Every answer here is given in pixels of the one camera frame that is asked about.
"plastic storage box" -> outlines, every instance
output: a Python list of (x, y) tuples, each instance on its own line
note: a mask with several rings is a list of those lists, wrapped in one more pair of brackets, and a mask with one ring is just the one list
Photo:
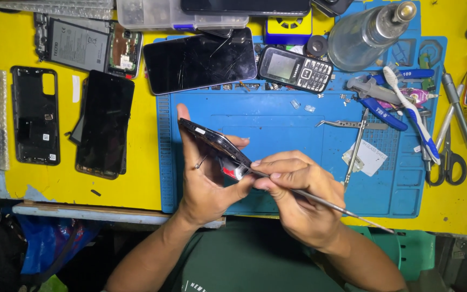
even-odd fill
[(183, 13), (180, 0), (117, 0), (118, 22), (129, 30), (242, 29), (248, 16), (202, 16)]

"toothbrush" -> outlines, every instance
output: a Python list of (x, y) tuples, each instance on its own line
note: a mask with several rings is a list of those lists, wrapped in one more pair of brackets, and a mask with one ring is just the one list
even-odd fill
[(386, 82), (392, 87), (399, 100), (401, 101), (402, 105), (405, 107), (406, 111), (410, 115), (410, 118), (414, 121), (414, 124), (416, 124), (417, 130), (421, 135), (421, 140), (425, 145), (426, 151), (428, 151), (428, 154), (430, 155), (432, 160), (437, 165), (440, 165), (441, 159), (439, 158), (439, 153), (437, 151), (437, 148), (435, 147), (435, 143), (433, 143), (430, 133), (428, 133), (427, 129), (423, 125), (421, 121), (421, 116), (419, 115), (416, 106), (408, 102), (408, 100), (403, 96), (401, 91), (399, 91), (398, 77), (396, 76), (396, 74), (394, 74), (394, 71), (388, 66), (385, 66), (383, 68), (383, 75), (385, 76)]

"samsung logo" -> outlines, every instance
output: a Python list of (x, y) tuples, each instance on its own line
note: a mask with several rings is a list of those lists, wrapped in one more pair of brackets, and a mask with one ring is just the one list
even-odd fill
[(297, 76), (299, 68), (300, 68), (300, 63), (298, 63), (296, 68), (295, 68), (295, 72), (293, 73), (293, 78), (295, 78)]

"yellow tabletop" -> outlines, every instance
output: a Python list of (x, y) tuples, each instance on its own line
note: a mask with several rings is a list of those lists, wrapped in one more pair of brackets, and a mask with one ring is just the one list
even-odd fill
[[(458, 83), (467, 70), (467, 1), (424, 0), (421, 1), (422, 34), (448, 38), (446, 70)], [(0, 12), (0, 69), (9, 70), (14, 65), (53, 69), (58, 74), (59, 121), (61, 163), (49, 167), (19, 163), (16, 160), (14, 143), (14, 123), (11, 103), (8, 104), (8, 142), (10, 170), (6, 172), (6, 189), (12, 198), (22, 198), (27, 194), (35, 200), (60, 203), (117, 206), (160, 210), (160, 186), (158, 164), (158, 138), (156, 125), (155, 97), (151, 94), (147, 80), (139, 76), (134, 82), (133, 106), (127, 136), (127, 173), (116, 180), (106, 180), (82, 174), (75, 170), (75, 144), (64, 133), (71, 131), (79, 118), (80, 103), (72, 101), (72, 76), (87, 76), (86, 72), (71, 69), (55, 63), (39, 63), (34, 50), (34, 26), (32, 13), (20, 12), (5, 14)], [(313, 34), (324, 34), (334, 24), (333, 19), (318, 11), (313, 14)], [(263, 20), (253, 19), (249, 27), (253, 35), (263, 35)], [(177, 32), (145, 32), (144, 43), (152, 43), (155, 38), (166, 37)], [(8, 74), (8, 94), (12, 75)], [(435, 134), (448, 108), (444, 90), (438, 103)], [(467, 149), (452, 121), (452, 149), (467, 162)], [(96, 196), (90, 190), (98, 191)], [(347, 224), (360, 225), (353, 218), (343, 219)], [(420, 214), (414, 219), (375, 218), (375, 222), (388, 228), (426, 230), (467, 234), (467, 180), (459, 186), (443, 183), (440, 187), (428, 188), (422, 196)]]

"circuit board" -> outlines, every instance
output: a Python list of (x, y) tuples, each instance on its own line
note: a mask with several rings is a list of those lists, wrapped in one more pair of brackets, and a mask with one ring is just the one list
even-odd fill
[(120, 23), (111, 23), (111, 45), (109, 48), (109, 67), (126, 72), (136, 72), (138, 44), (141, 33), (125, 29)]

